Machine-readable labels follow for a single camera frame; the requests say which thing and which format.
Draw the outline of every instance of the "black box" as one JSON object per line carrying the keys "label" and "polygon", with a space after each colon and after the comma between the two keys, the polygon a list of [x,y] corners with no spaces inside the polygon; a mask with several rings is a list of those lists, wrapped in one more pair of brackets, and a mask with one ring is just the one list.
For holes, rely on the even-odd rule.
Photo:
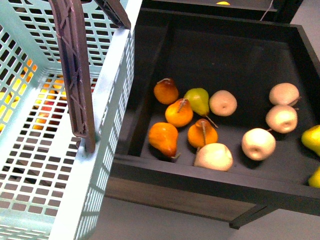
{"label": "black box", "polygon": [[143,0],[142,7],[154,10],[178,11],[211,16],[232,17],[289,24],[303,0]]}
{"label": "black box", "polygon": [[[107,196],[218,218],[233,228],[275,209],[320,216],[320,189],[307,183],[320,158],[301,143],[302,133],[320,122],[320,63],[301,26],[145,9],[138,18],[135,44],[135,78]],[[181,98],[191,88],[204,88],[210,96],[223,89],[236,97],[233,115],[209,115],[219,126],[218,142],[233,155],[228,172],[193,166],[196,150],[187,142],[191,123],[178,129],[181,156],[176,162],[150,146],[148,130],[166,121],[167,107],[156,100],[153,87],[167,77],[174,79]],[[242,152],[242,136],[252,128],[269,128],[269,91],[283,82],[296,85],[302,97],[296,105],[297,128],[288,134],[272,132],[277,140],[273,155],[252,161]],[[194,114],[192,123],[199,118]],[[121,185],[116,179],[128,182]],[[146,191],[161,190],[142,196],[146,192],[135,183]],[[125,185],[131,187],[122,191]],[[212,207],[208,203],[199,202],[194,209],[179,206],[188,205],[188,199],[167,204],[175,200],[166,190],[177,190],[177,196],[213,197],[222,205],[225,200],[225,209],[236,204],[242,211],[224,217],[206,214]]]}

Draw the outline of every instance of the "plastic basket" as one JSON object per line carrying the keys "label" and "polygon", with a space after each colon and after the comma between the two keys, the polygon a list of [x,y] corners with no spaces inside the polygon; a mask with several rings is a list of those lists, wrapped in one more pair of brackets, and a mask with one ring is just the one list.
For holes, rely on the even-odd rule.
{"label": "plastic basket", "polygon": [[131,30],[94,2],[85,18],[94,153],[76,147],[50,4],[0,7],[0,239],[88,239],[97,224],[134,77],[141,0],[120,1]]}

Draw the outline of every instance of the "white apple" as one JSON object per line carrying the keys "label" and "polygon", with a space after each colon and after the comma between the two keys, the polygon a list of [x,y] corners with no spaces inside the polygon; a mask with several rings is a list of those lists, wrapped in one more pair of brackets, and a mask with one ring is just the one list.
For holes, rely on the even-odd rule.
{"label": "white apple", "polygon": [[222,143],[210,143],[203,146],[195,156],[194,166],[228,171],[234,159],[230,150]]}
{"label": "white apple", "polygon": [[267,130],[254,128],[243,135],[241,147],[248,158],[262,161],[275,151],[276,139]]}
{"label": "white apple", "polygon": [[298,102],[299,98],[298,88],[289,82],[275,85],[269,93],[269,100],[273,105],[289,105],[292,107]]}
{"label": "white apple", "polygon": [[298,124],[297,111],[289,105],[276,105],[266,114],[268,126],[281,134],[292,132]]}
{"label": "white apple", "polygon": [[211,112],[215,115],[227,117],[237,109],[237,100],[229,91],[219,90],[209,100]]}

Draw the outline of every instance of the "green fruit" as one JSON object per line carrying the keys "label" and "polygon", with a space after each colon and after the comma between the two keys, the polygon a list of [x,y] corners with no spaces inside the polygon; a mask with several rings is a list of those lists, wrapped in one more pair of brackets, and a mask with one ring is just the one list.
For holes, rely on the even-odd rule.
{"label": "green fruit", "polygon": [[192,88],[184,95],[188,99],[192,110],[202,117],[209,114],[209,94],[203,88]]}
{"label": "green fruit", "polygon": [[320,125],[313,126],[306,130],[301,137],[304,146],[320,156]]}
{"label": "green fruit", "polygon": [[311,187],[320,188],[320,167],[309,178],[308,183]]}

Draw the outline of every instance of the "yellow fruit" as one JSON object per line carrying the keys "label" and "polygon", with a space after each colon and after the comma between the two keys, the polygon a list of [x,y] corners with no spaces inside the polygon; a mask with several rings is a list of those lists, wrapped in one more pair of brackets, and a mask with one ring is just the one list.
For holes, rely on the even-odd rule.
{"label": "yellow fruit", "polygon": [[[45,93],[47,93],[49,91],[50,94],[57,94],[54,90],[48,90],[47,88],[49,88],[49,87],[50,87],[50,85],[48,83],[45,83],[43,85],[43,89],[40,90],[40,94],[38,95],[38,99],[35,100],[36,105],[33,106],[35,109],[39,108],[38,105],[40,105],[42,103],[43,99],[45,98]],[[48,94],[45,99],[55,100],[56,98],[57,97],[55,95]]]}
{"label": "yellow fruit", "polygon": [[[60,89],[62,89],[63,87],[63,84],[64,84],[64,80],[63,79],[56,79],[54,81],[55,84],[53,84],[53,87],[56,89],[56,91],[59,93]],[[66,92],[65,91],[62,91],[61,93],[62,97],[61,97],[61,100],[67,100],[67,95],[66,95]]]}
{"label": "yellow fruit", "polygon": [[320,167],[309,178],[308,183],[311,187],[320,188]]}
{"label": "yellow fruit", "polygon": [[[39,117],[42,117],[42,118],[37,118],[35,120],[36,123],[38,124],[45,124],[47,122],[46,119],[43,119],[43,118],[47,118],[49,116],[49,113],[46,113],[46,112],[40,112],[39,113]],[[36,130],[42,130],[44,129],[44,126],[43,125],[38,125],[38,124],[35,124],[33,125],[33,129],[36,129]]]}
{"label": "yellow fruit", "polygon": [[230,6],[230,3],[228,3],[227,1],[219,1],[216,4]]}
{"label": "yellow fruit", "polygon": [[27,85],[25,84],[25,83],[23,83],[23,84],[21,84],[22,83],[22,81],[21,81],[21,79],[12,79],[11,80],[11,82],[10,82],[10,84],[12,84],[13,83],[13,85],[12,85],[12,89],[13,90],[15,90],[15,91],[18,91],[18,89],[19,89],[19,94],[20,95],[23,95],[24,94],[24,92],[26,91],[26,89],[27,89]]}
{"label": "yellow fruit", "polygon": [[184,97],[188,99],[192,110],[202,117],[206,117],[209,114],[209,94],[203,88],[192,88],[188,90]]}
{"label": "yellow fruit", "polygon": [[[2,120],[5,123],[9,122],[9,119],[10,119],[11,115],[13,114],[13,111],[11,109],[8,109],[7,111],[6,111],[6,109],[7,108],[4,105],[2,105],[0,107],[0,118],[2,118]],[[4,129],[4,127],[5,127],[5,125],[3,123],[0,124],[0,132]]]}
{"label": "yellow fruit", "polygon": [[[0,92],[0,100],[2,100],[4,97],[5,97],[5,92]],[[9,93],[7,96],[6,96],[6,98],[4,99],[4,102],[6,103],[6,104],[9,104],[9,102],[10,102],[10,100],[11,100],[11,94]]]}
{"label": "yellow fruit", "polygon": [[[32,72],[29,72],[28,76],[26,76],[25,81],[26,81],[27,83],[29,83],[30,80],[31,80],[31,78],[32,78],[33,76],[34,76],[34,74],[33,74]],[[23,79],[23,78],[25,77],[25,74],[21,74],[20,77]]]}
{"label": "yellow fruit", "polygon": [[17,107],[19,101],[20,101],[20,97],[16,96],[16,97],[14,98],[13,103],[11,104],[11,107],[12,107],[13,109],[15,109],[15,108]]}
{"label": "yellow fruit", "polygon": [[320,125],[315,125],[306,130],[301,136],[301,142],[320,156]]}

